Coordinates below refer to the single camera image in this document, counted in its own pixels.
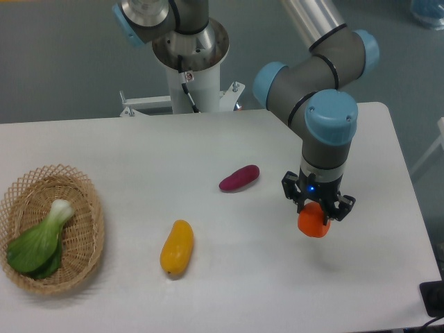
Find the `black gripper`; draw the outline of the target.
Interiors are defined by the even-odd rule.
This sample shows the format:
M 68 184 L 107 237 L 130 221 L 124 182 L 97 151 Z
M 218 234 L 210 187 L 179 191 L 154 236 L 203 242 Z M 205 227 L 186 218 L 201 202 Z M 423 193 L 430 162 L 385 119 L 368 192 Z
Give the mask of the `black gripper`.
M 356 198 L 339 194 L 342 177 L 329 182 L 319 182 L 316 175 L 312 176 L 300 169 L 299 176 L 287 171 L 281 183 L 285 197 L 297 206 L 297 213 L 301 213 L 306 200 L 321 204 L 323 225 L 327 225 L 331 220 L 342 221 L 356 203 Z

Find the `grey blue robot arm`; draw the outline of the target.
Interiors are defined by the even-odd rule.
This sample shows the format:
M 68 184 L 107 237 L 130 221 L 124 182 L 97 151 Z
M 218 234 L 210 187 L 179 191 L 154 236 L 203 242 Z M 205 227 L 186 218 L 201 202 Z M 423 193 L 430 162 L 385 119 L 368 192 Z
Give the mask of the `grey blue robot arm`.
M 300 168 L 282 179 L 299 213 L 310 202 L 321 221 L 344 219 L 355 199 L 340 192 L 357 130 L 358 108 L 342 87 L 379 61 L 379 46 L 366 31 L 351 31 L 331 1 L 284 1 L 310 57 L 296 67 L 271 62 L 260 69 L 253 94 L 302 140 Z M 166 70 L 172 110 L 219 112 L 220 65 L 230 41 L 209 14 L 207 1 L 118 1 L 112 11 L 133 46 L 151 44 Z

